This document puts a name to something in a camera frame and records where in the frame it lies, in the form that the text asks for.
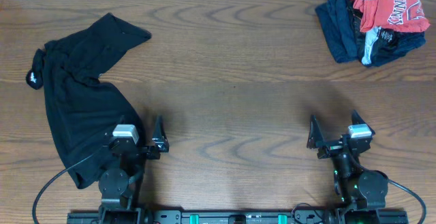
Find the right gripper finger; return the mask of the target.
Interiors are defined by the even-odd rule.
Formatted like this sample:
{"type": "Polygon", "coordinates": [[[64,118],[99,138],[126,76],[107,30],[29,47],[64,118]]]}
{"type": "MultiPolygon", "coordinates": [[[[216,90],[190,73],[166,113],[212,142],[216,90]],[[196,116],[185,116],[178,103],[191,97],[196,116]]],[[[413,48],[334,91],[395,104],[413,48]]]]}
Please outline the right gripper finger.
{"type": "MultiPolygon", "coordinates": [[[[357,110],[353,110],[352,111],[352,125],[357,125],[357,124],[367,124],[367,123],[364,121],[364,119],[361,117],[361,115],[359,115],[357,110]]],[[[371,130],[373,132],[372,135],[375,135],[375,131],[372,128],[371,128],[371,130]]]]}
{"type": "Polygon", "coordinates": [[[307,148],[315,149],[315,148],[321,148],[325,145],[326,145],[326,141],[323,137],[322,131],[320,129],[320,125],[315,115],[311,115],[309,135],[307,139],[307,148]]]}

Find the black t-shirt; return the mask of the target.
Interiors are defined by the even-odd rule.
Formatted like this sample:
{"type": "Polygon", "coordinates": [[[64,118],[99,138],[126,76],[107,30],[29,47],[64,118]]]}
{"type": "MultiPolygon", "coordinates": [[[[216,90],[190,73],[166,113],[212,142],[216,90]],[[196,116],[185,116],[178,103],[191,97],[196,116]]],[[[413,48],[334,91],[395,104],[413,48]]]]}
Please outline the black t-shirt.
{"type": "Polygon", "coordinates": [[[118,124],[134,125],[144,143],[138,113],[115,85],[99,77],[151,37],[108,13],[85,30],[45,43],[33,57],[26,82],[44,90],[54,145],[78,189],[117,163],[105,145],[118,124]]]}

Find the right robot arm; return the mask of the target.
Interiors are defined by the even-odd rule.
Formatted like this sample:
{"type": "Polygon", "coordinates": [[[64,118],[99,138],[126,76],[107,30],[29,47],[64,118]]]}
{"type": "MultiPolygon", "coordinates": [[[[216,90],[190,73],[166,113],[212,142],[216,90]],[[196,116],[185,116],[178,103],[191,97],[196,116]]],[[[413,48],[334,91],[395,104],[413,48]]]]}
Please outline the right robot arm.
{"type": "Polygon", "coordinates": [[[352,124],[337,140],[326,140],[314,115],[310,117],[307,148],[317,150],[318,159],[333,164],[334,191],[342,204],[323,214],[324,223],[370,223],[377,221],[377,209],[386,206],[388,181],[379,172],[365,170],[359,163],[361,153],[370,149],[375,135],[357,111],[352,124]]]}

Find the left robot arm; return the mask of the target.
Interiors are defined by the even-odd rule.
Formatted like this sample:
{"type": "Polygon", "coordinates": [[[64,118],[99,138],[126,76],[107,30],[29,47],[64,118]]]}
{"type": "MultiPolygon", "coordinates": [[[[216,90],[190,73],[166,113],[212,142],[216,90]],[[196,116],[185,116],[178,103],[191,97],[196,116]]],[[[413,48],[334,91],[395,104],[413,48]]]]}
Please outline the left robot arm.
{"type": "Polygon", "coordinates": [[[152,141],[153,145],[141,144],[135,125],[114,128],[108,148],[119,165],[106,170],[98,180],[102,193],[99,223],[154,222],[153,213],[141,206],[138,198],[146,162],[160,159],[170,148],[161,116],[155,120],[152,141]]]}

